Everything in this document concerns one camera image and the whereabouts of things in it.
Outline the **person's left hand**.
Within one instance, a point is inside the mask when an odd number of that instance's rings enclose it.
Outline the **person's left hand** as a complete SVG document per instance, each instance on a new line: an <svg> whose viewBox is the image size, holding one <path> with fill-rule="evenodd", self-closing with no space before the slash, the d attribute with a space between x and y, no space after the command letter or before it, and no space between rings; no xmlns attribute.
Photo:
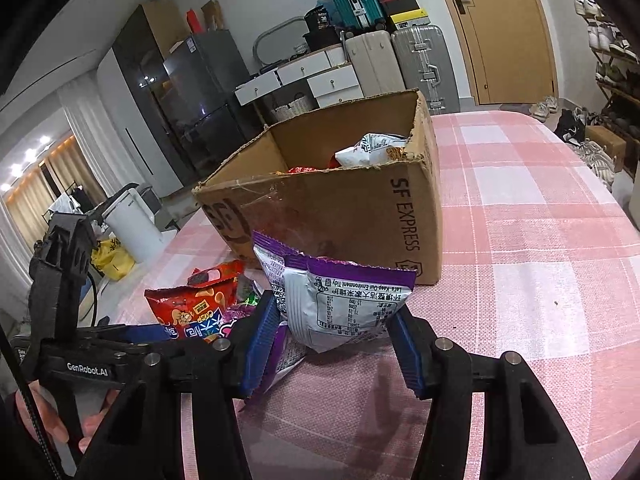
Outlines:
<svg viewBox="0 0 640 480"><path fill-rule="evenodd" d="M39 382L32 382L29 385L29 388L32 392L32 396L34 397L35 404L46 433L55 441L68 443L70 435L68 434L61 417L58 416L56 408L42 395L42 388L40 387ZM78 443L78 448L81 453L85 453L87 451L96 430L98 430L100 423L110 410L118 395L118 390L108 390L103 399L102 410L99 411L99 413L85 418L82 423L82 432L84 433L84 437ZM24 396L19 391L15 393L15 403L23 425L34 439L38 439L34 424L29 416Z"/></svg>

